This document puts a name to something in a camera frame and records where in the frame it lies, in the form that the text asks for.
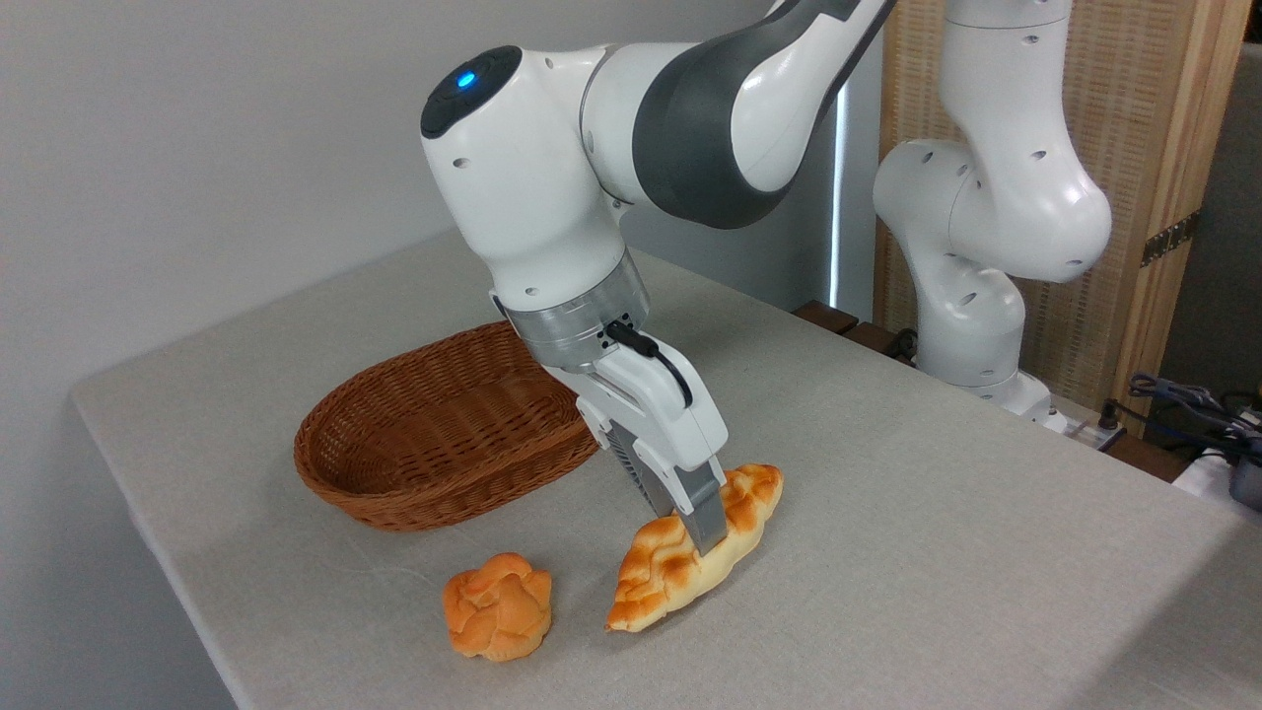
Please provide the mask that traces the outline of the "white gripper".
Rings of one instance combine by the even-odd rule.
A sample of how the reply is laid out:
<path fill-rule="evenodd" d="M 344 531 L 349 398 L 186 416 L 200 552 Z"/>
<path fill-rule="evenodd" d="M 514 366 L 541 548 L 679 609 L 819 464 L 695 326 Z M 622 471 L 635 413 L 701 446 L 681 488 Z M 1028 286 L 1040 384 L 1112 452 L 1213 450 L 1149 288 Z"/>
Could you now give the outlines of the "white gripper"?
<path fill-rule="evenodd" d="M 658 346 L 659 354 L 666 356 L 688 383 L 689 407 L 681 385 L 663 359 L 645 358 L 628 346 L 594 359 L 586 373 L 545 370 L 575 392 L 577 409 L 596 443 L 613 451 L 655 515 L 679 515 L 698 552 L 711 554 L 729 533 L 721 496 L 726 478 L 716 458 L 729 440 L 729 428 L 690 361 L 668 343 Z M 635 444 L 637 439 L 646 444 Z M 652 468 L 655 453 L 650 448 L 658 462 L 671 464 L 671 480 L 681 486 L 690 513 Z"/>

